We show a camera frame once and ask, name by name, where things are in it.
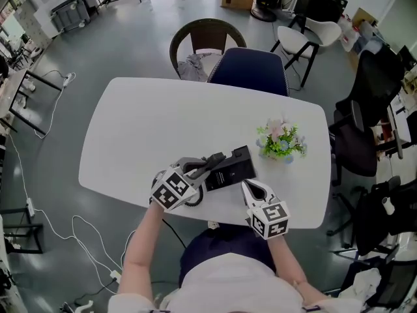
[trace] flower arrangement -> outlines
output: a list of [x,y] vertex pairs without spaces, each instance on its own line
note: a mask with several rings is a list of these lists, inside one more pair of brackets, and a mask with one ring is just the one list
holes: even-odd
[[260,135],[256,141],[256,145],[260,147],[259,155],[275,160],[283,158],[286,164],[294,161],[294,152],[305,157],[307,154],[305,137],[300,137],[297,130],[296,125],[291,125],[284,119],[274,121],[269,119],[265,127],[257,128]]

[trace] brown chair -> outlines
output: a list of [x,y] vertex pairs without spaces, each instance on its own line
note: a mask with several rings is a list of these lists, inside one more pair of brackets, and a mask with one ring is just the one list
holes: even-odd
[[196,50],[201,49],[216,49],[221,50],[223,54],[227,35],[233,38],[237,46],[246,48],[246,42],[242,34],[230,23],[215,18],[202,18],[190,22],[177,31],[169,47],[169,57],[178,76],[180,76],[177,61],[178,47],[188,35],[191,36],[194,53]]

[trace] concrete floor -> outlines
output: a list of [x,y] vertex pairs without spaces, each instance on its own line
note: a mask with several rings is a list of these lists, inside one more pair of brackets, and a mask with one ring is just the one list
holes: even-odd
[[[126,238],[140,222],[144,209],[79,185],[79,160],[89,121],[104,89],[115,77],[177,79],[169,60],[169,44],[178,29],[199,18],[225,20],[243,34],[248,47],[267,51],[274,45],[272,27],[276,29],[287,23],[283,16],[280,16],[283,21],[278,20],[274,25],[260,22],[248,11],[221,8],[220,0],[143,0],[142,4],[139,0],[121,0],[103,9],[84,29],[59,36],[48,48],[36,73],[42,75],[57,69],[63,74],[75,72],[77,78],[61,97],[49,136],[43,141],[38,139],[33,130],[19,120],[14,122],[19,133],[12,135],[22,158],[29,196],[36,208],[45,210],[61,235],[71,235],[72,215],[80,215],[100,231],[109,255],[120,260]],[[180,48],[179,59],[191,52],[190,43],[186,42]],[[306,62],[294,66],[302,75]],[[290,87],[298,88],[294,70],[287,72]],[[48,74],[47,79],[62,82],[54,72]],[[335,103],[349,94],[353,81],[354,72],[337,43],[316,58],[305,88],[291,91],[291,96],[322,106],[330,124]],[[38,89],[31,95],[24,114],[47,129],[58,94],[38,82],[35,84]],[[109,115],[117,115],[117,110]],[[347,195],[352,186],[370,186],[375,181],[347,172],[343,175],[343,184],[338,189]],[[18,158],[10,140],[2,187],[3,209],[25,205]],[[330,239],[325,235],[326,230],[336,227],[346,216],[343,206],[331,198],[331,193],[320,228],[291,230],[286,236],[310,282],[320,290],[341,286],[349,264],[328,252],[340,247],[341,237]],[[202,221],[177,216],[167,215],[166,220],[186,244],[207,227]],[[5,223],[10,221],[13,219],[5,219]],[[97,291],[100,283],[96,271],[77,242],[56,237],[41,213],[36,214],[35,222],[44,224],[41,237],[45,253],[9,255],[29,311],[56,312],[64,301],[71,303],[85,292]],[[76,220],[75,229],[95,258],[114,269],[104,255],[97,233],[80,220]],[[152,265],[152,280],[176,282],[182,251],[177,238],[163,225]],[[107,284],[111,280],[108,271],[100,266],[98,270],[102,282]],[[166,294],[174,288],[174,284],[158,283],[154,285],[154,294]],[[102,291],[93,297],[95,312],[106,311],[109,296],[107,291]]]

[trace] pink flower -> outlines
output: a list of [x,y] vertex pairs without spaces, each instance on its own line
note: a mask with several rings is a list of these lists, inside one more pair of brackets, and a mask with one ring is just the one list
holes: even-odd
[[277,142],[279,137],[284,134],[282,122],[279,119],[274,121],[268,120],[266,133],[271,135],[272,141]]

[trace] white shirt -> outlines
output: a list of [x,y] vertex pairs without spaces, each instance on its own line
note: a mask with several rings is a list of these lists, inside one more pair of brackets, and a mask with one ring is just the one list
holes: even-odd
[[[359,313],[356,299],[327,299],[315,312]],[[114,295],[108,313],[139,313],[155,310],[148,299],[135,293]],[[301,313],[301,295],[276,277],[263,263],[228,253],[194,267],[184,278],[166,310],[172,313]]]

